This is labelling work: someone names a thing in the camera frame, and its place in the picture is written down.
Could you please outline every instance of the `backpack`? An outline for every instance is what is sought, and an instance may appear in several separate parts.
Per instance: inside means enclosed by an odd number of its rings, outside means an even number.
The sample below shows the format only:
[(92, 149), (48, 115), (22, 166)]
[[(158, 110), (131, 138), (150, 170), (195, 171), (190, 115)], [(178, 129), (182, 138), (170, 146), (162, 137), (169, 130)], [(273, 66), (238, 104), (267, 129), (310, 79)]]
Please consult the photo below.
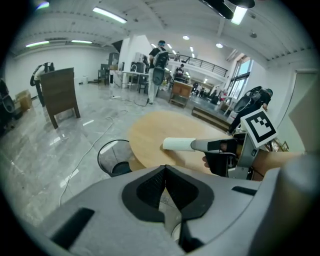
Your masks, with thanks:
[(168, 65), (169, 61), (169, 53), (166, 50), (162, 50), (161, 47), (159, 47), (159, 52), (156, 54), (156, 56), (153, 59), (153, 65), (155, 68), (165, 69), (165, 67)]

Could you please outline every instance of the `fluorescent light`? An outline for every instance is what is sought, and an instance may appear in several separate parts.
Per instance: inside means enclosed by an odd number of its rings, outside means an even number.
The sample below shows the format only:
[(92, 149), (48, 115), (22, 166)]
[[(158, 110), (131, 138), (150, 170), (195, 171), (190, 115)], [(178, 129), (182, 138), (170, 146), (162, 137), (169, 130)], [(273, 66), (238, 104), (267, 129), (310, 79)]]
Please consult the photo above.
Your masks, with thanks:
[(83, 44), (92, 44), (91, 41), (82, 41), (82, 40), (72, 40), (72, 43), (83, 43)]
[(124, 18), (121, 18), (121, 17), (119, 17), (118, 15), (115, 15), (115, 14), (109, 12), (109, 11), (100, 9), (100, 8), (98, 8), (98, 7), (95, 7), (95, 8), (93, 9), (93, 11), (94, 11), (95, 13), (108, 16), (109, 18), (114, 19), (114, 20), (116, 20), (116, 21), (118, 21), (118, 22), (120, 22), (120, 23), (122, 23), (122, 24), (127, 23), (127, 21), (126, 21)]
[(235, 8), (235, 11), (234, 11), (233, 18), (232, 18), (231, 22), (236, 24), (236, 25), (239, 25), (241, 23), (242, 19), (244, 18), (247, 10), (248, 9), (246, 9), (246, 8), (242, 8), (242, 7), (237, 6)]
[(27, 44), (25, 47), (33, 47), (33, 46), (39, 46), (44, 44), (49, 44), (49, 41), (34, 42), (34, 43)]
[(39, 6), (36, 8), (36, 10), (42, 9), (42, 8), (47, 8), (49, 7), (50, 3), (48, 2), (43, 2), (41, 4), (39, 4)]

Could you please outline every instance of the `white cable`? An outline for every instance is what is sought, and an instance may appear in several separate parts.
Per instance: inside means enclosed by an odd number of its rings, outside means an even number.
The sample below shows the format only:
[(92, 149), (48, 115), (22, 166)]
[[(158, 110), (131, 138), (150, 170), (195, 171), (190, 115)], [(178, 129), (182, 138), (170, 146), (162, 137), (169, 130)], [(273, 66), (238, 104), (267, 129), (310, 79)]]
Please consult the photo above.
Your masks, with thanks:
[(97, 142), (98, 140), (100, 140), (101, 137), (102, 137), (103, 135), (105, 135), (106, 132), (109, 131), (109, 129), (111, 128), (111, 126), (113, 126), (114, 123), (115, 123), (115, 121), (114, 121), (114, 119), (113, 119), (112, 117), (109, 117), (109, 116), (108, 116), (108, 117), (106, 117), (105, 119), (111, 119), (111, 120), (112, 120), (112, 124), (104, 131), (104, 133), (103, 133), (99, 138), (97, 138), (97, 139), (95, 140), (95, 142), (92, 144), (92, 146), (89, 148), (89, 150), (81, 157), (80, 161), (78, 162), (78, 164), (76, 165), (76, 167), (73, 169), (73, 171), (72, 171), (71, 174), (69, 175), (68, 180), (67, 180), (66, 185), (65, 185), (65, 188), (64, 188), (64, 190), (63, 190), (63, 192), (62, 192), (62, 194), (60, 195), (60, 198), (59, 198), (59, 207), (60, 207), (60, 205), (61, 205), (62, 197), (63, 197), (63, 195), (65, 194), (65, 192), (66, 192), (66, 190), (67, 190), (67, 187), (68, 187), (68, 185), (69, 185), (69, 181), (70, 181), (72, 175), (74, 174), (74, 172), (76, 171), (76, 169), (78, 168), (78, 166), (80, 165), (81, 161), (82, 161), (82, 160), (84, 159), (84, 157), (90, 152), (90, 150), (94, 147), (94, 145), (96, 144), (96, 142)]

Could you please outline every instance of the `mesh trash can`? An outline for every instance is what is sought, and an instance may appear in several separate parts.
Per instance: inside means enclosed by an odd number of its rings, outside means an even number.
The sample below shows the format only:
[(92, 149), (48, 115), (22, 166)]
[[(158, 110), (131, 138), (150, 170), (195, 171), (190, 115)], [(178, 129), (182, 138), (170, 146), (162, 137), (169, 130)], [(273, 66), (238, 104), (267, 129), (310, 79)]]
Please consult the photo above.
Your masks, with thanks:
[(109, 141), (98, 152), (98, 165), (111, 177), (131, 172), (129, 159), (133, 156), (128, 140), (116, 139)]

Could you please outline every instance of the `wooden tabletop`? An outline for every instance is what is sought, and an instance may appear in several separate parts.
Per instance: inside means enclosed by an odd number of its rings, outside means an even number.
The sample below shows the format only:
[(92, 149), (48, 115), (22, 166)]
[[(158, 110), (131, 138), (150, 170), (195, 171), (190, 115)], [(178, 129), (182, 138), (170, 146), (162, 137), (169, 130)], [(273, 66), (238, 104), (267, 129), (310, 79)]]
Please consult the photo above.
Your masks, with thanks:
[(155, 111), (142, 116), (128, 132), (135, 159), (145, 168), (175, 165), (212, 174), (204, 166), (203, 152), (172, 151), (162, 149), (167, 137), (226, 139), (228, 135), (209, 124), (172, 111)]

